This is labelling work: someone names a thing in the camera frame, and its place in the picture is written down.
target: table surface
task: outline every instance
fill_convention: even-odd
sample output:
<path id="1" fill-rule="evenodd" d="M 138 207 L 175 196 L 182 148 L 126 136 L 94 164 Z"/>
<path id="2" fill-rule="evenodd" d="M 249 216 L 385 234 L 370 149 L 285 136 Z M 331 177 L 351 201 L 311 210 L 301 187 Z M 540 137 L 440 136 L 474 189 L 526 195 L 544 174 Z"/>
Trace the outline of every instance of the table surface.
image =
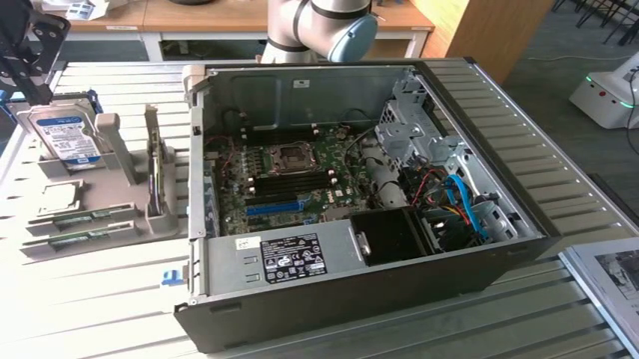
<path id="1" fill-rule="evenodd" d="M 19 213 L 34 207 L 34 189 L 43 181 L 34 163 L 38 148 L 26 141 L 0 205 L 0 237 L 10 237 L 0 239 L 0 304 L 10 308 L 0 321 L 2 357 L 629 358 L 557 253 L 569 245 L 637 236 L 637 226 L 480 69 L 462 59 L 428 64 L 566 235 L 538 262 L 508 272 L 481 293 L 206 356 L 173 317 L 186 286 L 159 287 L 163 271 L 189 259 L 187 239 L 19 265 L 19 241 L 6 230 L 25 227 Z M 105 110 L 122 115 L 130 150 L 146 146 L 145 104 L 159 103 L 161 132 L 178 149 L 178 194 L 185 197 L 191 132 L 183 66 L 70 64 L 57 92 L 89 87 L 99 92 Z M 456 133 L 450 122 L 445 126 Z M 179 200 L 182 215 L 187 204 Z"/>
<path id="2" fill-rule="evenodd" d="M 433 31 L 433 22 L 409 1 L 386 0 L 373 10 L 382 31 Z M 50 12 L 65 16 L 62 11 Z M 169 0 L 138 0 L 111 10 L 93 21 L 73 21 L 71 31 L 159 31 L 159 32 L 253 32 L 267 31 L 267 0 L 215 0 L 199 6 L 179 5 Z M 109 29 L 109 26 L 138 29 Z"/>
<path id="3" fill-rule="evenodd" d="M 107 15 L 91 21 L 71 22 L 73 32 L 141 31 L 145 24 L 147 0 L 137 0 L 113 9 Z M 65 17 L 66 11 L 47 11 Z"/>

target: motherboard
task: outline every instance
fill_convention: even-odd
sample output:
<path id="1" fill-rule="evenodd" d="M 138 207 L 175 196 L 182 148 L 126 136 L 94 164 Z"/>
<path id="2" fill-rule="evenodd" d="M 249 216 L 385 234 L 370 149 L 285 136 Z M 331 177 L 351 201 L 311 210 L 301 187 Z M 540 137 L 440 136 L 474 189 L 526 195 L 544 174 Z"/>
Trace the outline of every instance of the motherboard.
<path id="1" fill-rule="evenodd" d="M 222 236 L 334 221 L 369 209 L 360 190 L 370 183 L 366 168 L 345 161 L 357 131 L 270 132 L 209 139 Z"/>

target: blue pcie slot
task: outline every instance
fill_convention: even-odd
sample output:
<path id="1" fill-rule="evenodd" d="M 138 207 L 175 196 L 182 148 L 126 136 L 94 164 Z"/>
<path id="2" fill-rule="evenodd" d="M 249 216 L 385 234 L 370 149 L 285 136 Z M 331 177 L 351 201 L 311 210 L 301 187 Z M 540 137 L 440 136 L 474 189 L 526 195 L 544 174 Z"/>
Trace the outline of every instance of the blue pcie slot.
<path id="1" fill-rule="evenodd" d="M 297 200 L 295 202 L 278 203 L 270 206 L 254 206 L 247 208 L 247 215 L 270 215 L 281 212 L 301 212 L 305 210 L 305 202 Z"/>

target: metal slat table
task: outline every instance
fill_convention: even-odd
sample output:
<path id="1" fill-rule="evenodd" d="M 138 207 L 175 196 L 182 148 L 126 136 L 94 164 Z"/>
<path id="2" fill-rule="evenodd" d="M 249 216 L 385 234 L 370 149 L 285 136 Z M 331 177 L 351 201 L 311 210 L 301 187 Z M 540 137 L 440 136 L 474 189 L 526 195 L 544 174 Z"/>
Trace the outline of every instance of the metal slat table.
<path id="1" fill-rule="evenodd" d="M 166 269 L 189 258 L 185 239 L 131 245 L 39 263 L 25 263 L 14 238 L 43 176 L 38 148 L 18 130 L 2 158 L 13 162 L 0 206 L 3 358 L 600 358 L 628 353 L 557 257 L 568 246 L 637 236 L 638 228 L 597 189 L 484 71 L 464 59 L 429 60 L 522 184 L 566 238 L 528 267 L 481 293 L 243 346 L 198 353 L 173 305 L 186 288 L 161 288 Z M 185 64 L 70 64 L 57 92 L 101 94 L 122 115 L 127 147 L 146 146 L 145 104 L 161 103 L 161 130 L 178 153 L 179 214 L 189 191 L 189 106 L 182 102 Z M 440 114 L 452 131 L 452 124 Z"/>

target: power supply label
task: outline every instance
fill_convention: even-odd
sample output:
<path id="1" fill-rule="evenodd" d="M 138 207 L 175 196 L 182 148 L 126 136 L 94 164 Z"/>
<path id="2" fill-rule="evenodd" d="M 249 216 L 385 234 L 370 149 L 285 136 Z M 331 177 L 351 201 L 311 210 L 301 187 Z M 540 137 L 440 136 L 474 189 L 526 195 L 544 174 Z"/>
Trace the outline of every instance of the power supply label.
<path id="1" fill-rule="evenodd" d="M 262 241 L 261 248 L 265 274 L 271 284 L 327 274 L 317 233 Z"/>
<path id="2" fill-rule="evenodd" d="M 59 159 L 81 165 L 101 159 L 94 138 L 85 133 L 81 117 L 61 117 L 38 120 L 43 140 L 50 144 Z"/>

